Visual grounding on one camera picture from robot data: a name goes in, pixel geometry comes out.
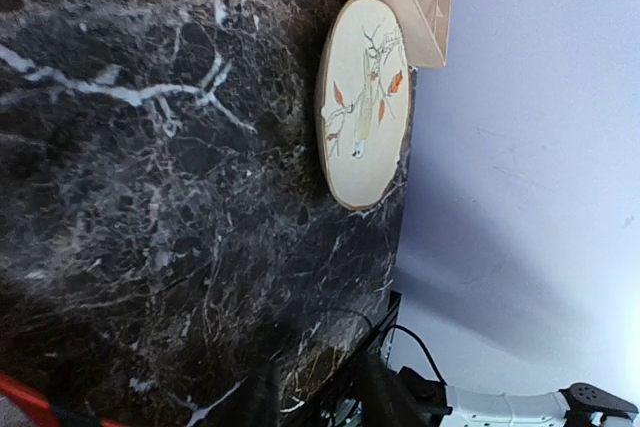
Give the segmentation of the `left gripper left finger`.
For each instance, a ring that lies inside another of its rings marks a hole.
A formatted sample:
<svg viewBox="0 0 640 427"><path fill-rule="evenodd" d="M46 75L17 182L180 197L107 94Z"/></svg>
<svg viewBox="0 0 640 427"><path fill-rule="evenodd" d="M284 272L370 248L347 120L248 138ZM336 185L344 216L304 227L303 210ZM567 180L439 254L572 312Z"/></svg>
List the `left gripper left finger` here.
<svg viewBox="0 0 640 427"><path fill-rule="evenodd" d="M241 387L236 404L236 425L242 427L276 427L280 419L280 370L263 359Z"/></svg>

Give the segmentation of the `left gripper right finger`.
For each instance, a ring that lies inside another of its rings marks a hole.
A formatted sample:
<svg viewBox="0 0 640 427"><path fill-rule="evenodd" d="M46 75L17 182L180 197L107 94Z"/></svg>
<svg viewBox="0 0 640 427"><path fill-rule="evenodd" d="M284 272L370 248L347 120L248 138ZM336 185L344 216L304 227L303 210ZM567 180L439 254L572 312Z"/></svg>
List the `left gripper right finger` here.
<svg viewBox="0 0 640 427"><path fill-rule="evenodd" d="M366 354L360 360L363 426L424 426L414 401L382 360Z"/></svg>

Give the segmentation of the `red navy striped tie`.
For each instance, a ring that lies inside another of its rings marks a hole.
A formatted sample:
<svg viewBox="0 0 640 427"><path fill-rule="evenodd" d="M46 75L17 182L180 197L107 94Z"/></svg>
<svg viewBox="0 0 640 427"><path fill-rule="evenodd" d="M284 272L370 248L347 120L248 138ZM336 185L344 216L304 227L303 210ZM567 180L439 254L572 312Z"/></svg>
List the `red navy striped tie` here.
<svg viewBox="0 0 640 427"><path fill-rule="evenodd" d="M44 395L1 373L1 395L7 397L37 426L42 427L123 427L123 424L72 412L52 404Z"/></svg>

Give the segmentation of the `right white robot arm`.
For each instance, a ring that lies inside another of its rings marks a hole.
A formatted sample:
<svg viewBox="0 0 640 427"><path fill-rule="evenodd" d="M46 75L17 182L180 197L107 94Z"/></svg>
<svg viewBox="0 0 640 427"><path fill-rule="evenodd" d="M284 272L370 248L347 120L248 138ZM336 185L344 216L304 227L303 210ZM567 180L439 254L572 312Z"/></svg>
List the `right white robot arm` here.
<svg viewBox="0 0 640 427"><path fill-rule="evenodd" d="M409 395L429 426L632 426L639 416L635 404L587 383L523 396L426 381Z"/></svg>

